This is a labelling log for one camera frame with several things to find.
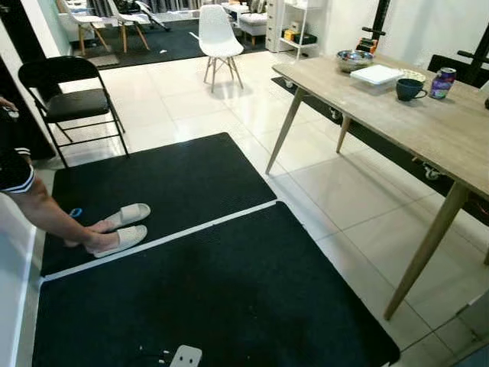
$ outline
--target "gray curtain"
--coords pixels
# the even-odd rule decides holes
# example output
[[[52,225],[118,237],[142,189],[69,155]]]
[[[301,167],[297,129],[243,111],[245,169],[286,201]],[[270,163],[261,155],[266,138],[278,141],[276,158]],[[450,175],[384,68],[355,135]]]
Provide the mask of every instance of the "gray curtain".
[[[202,0],[142,0],[148,4],[153,13],[164,13],[176,11],[179,8],[197,9]],[[107,0],[88,0],[93,14],[99,17],[110,17],[112,15]]]

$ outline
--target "blue object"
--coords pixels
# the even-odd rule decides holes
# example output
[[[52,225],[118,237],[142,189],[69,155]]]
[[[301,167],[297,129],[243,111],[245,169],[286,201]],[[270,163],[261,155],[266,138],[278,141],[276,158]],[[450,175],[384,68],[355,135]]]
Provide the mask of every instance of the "blue object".
[[[83,213],[83,209],[82,208],[75,208],[73,209],[71,212],[70,212],[70,216],[72,218],[78,218],[79,216],[81,216]]]

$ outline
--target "person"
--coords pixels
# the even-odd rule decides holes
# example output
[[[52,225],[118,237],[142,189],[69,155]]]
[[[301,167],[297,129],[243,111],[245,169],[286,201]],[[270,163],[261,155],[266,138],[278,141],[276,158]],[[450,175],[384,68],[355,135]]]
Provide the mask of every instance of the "person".
[[[91,254],[110,252],[119,246],[114,223],[101,220],[84,227],[68,216],[47,192],[32,167],[30,150],[21,142],[8,111],[17,111],[14,103],[0,97],[0,192],[9,196],[25,217],[36,227],[59,236],[68,247],[83,245]]]

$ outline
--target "curtain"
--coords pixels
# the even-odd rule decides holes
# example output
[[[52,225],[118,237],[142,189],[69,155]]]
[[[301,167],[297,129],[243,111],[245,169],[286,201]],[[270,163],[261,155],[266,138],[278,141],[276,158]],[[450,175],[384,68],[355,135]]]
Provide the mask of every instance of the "curtain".
[[[142,0],[148,4],[153,13],[164,13],[167,11],[177,11],[183,9],[198,9],[202,5],[202,0]],[[115,0],[121,13],[124,8],[138,9],[133,0]],[[88,0],[89,8],[93,9],[94,15],[98,17],[110,17],[112,15],[107,0]]]

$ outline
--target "metal bowl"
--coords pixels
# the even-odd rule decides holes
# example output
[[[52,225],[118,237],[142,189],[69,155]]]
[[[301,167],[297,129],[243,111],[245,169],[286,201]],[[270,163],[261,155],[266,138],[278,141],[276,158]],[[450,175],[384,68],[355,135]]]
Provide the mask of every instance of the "metal bowl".
[[[359,50],[343,50],[336,54],[341,71],[351,73],[352,71],[369,67],[374,63],[374,55],[370,52]]]

